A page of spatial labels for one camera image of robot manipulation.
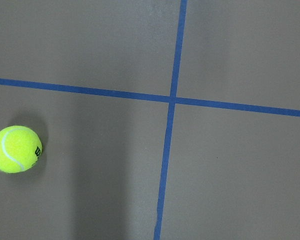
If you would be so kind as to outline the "tennis ball with Roland Garros print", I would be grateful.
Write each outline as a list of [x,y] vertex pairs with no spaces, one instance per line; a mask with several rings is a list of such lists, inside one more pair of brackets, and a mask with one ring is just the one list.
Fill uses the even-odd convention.
[[13,125],[0,130],[1,172],[15,174],[29,170],[42,151],[42,142],[32,129]]

